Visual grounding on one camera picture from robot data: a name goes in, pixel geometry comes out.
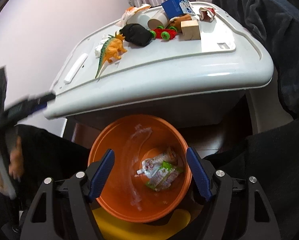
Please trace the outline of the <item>person's left hand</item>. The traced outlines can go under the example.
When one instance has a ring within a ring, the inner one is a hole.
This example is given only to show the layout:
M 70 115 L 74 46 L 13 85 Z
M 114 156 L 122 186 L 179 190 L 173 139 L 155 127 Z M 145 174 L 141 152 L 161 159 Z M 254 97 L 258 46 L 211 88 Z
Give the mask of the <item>person's left hand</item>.
M 16 198 L 18 183 L 24 173 L 21 138 L 10 135 L 0 138 L 0 193 Z

